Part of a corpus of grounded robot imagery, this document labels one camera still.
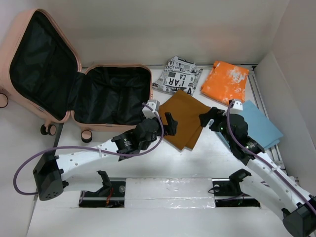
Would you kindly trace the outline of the mustard brown cloth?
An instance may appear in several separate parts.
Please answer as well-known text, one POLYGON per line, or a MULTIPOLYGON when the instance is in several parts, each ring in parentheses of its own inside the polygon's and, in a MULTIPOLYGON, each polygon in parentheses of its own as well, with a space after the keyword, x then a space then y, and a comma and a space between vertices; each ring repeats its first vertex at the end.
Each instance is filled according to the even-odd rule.
POLYGON ((174 93, 159 107, 163 123, 166 123, 164 117, 166 112, 170 112, 173 119, 178 122, 176 134, 165 136, 165 140, 179 150, 183 150, 185 147, 192 150, 203 129, 199 115, 207 113, 210 109, 209 106, 182 90, 174 93))

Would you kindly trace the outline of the orange white tie-dye cloth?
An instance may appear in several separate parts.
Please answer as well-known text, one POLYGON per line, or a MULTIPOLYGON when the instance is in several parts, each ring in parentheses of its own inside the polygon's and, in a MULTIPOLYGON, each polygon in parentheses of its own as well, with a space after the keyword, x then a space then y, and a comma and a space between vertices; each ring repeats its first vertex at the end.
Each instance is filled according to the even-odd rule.
POLYGON ((225 105, 230 100, 245 101, 245 86, 249 70, 223 61, 216 61, 201 86, 202 94, 225 105))

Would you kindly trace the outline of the light blue cloth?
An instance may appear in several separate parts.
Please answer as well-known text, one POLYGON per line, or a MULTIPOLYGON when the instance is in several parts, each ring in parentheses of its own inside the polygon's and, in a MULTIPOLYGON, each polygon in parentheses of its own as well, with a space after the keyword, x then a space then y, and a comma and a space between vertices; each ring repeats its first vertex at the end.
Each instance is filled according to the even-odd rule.
POLYGON ((266 151, 277 145, 283 134, 274 124, 250 101, 243 103, 243 110, 238 112, 248 124, 248 135, 266 151))

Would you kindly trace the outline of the black white newspaper print cloth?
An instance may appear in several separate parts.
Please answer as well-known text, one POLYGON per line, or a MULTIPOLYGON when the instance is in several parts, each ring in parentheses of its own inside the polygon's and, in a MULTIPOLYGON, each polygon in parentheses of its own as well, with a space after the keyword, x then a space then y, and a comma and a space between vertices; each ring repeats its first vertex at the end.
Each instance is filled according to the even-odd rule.
POLYGON ((182 90, 193 95, 202 72, 203 69, 194 62, 174 56, 166 64, 161 76, 152 83, 152 87, 170 94, 182 90))

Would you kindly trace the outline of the pink hard-shell suitcase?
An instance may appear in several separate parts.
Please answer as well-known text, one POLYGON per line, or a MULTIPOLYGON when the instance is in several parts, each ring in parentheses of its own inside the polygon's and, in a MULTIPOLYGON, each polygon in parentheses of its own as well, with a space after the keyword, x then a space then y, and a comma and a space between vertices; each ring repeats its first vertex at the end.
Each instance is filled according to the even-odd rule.
POLYGON ((141 64, 83 69, 51 15, 35 8, 14 18, 0 47, 0 96, 42 118, 41 134, 52 136, 72 119, 89 143, 93 131, 125 132, 144 119, 152 73, 141 64))

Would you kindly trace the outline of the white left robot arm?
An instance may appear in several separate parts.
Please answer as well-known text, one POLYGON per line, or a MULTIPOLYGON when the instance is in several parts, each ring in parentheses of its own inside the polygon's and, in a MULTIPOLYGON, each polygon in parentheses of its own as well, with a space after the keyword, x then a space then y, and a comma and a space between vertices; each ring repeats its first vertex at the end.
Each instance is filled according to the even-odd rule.
POLYGON ((126 131, 95 147, 80 147, 79 152, 55 155, 45 152, 36 164, 33 175, 41 201, 51 200, 63 192, 86 191, 109 196, 113 186, 104 161, 122 161, 149 153, 153 142, 159 144, 165 135, 176 135, 178 122, 166 112, 167 124, 148 103, 143 108, 145 119, 126 131))

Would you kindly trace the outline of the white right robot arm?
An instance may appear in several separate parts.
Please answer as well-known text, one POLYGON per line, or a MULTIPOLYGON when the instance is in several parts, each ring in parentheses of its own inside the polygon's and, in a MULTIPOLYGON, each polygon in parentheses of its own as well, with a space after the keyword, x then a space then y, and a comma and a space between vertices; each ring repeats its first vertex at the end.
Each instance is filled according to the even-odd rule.
POLYGON ((293 237, 308 237, 316 230, 316 197, 287 176, 248 135, 248 124, 233 109, 211 108, 199 115, 200 124, 219 132, 230 151, 247 169, 229 176, 231 193, 249 195, 280 218, 293 237))

